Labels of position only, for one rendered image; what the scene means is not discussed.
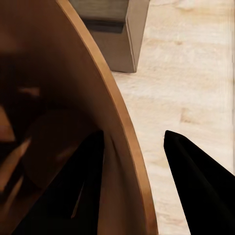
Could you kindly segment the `trash can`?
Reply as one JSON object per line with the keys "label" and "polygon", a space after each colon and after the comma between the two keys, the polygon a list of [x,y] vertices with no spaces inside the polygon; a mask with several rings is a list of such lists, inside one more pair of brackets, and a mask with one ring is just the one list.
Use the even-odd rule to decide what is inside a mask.
{"label": "trash can", "polygon": [[0,0],[0,235],[13,233],[100,130],[97,235],[159,235],[135,128],[82,19],[69,0]]}

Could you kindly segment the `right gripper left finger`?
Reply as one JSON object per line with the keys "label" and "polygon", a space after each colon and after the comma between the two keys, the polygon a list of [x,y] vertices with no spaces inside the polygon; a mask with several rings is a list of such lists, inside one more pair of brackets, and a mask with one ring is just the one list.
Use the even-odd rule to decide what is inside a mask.
{"label": "right gripper left finger", "polygon": [[82,141],[11,235],[97,235],[103,154],[100,130]]}

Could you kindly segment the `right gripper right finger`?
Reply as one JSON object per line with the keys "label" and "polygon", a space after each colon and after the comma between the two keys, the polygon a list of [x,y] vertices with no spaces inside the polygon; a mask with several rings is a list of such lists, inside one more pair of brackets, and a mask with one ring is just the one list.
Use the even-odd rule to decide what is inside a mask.
{"label": "right gripper right finger", "polygon": [[235,235],[235,176],[182,134],[164,151],[191,235]]}

